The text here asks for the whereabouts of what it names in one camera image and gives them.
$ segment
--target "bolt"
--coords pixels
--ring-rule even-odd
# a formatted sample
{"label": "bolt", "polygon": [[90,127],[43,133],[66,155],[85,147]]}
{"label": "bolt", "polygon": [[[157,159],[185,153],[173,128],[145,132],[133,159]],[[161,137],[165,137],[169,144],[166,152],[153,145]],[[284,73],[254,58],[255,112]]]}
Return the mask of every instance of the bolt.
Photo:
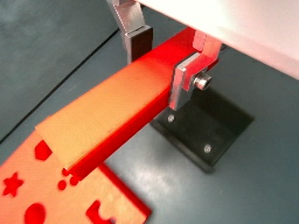
{"label": "bolt", "polygon": [[211,145],[210,144],[206,144],[203,150],[205,150],[206,153],[211,153]]}
{"label": "bolt", "polygon": [[169,123],[174,122],[174,115],[169,115]]}
{"label": "bolt", "polygon": [[194,86],[201,89],[206,90],[211,84],[211,77],[205,73],[201,72],[194,79]]}

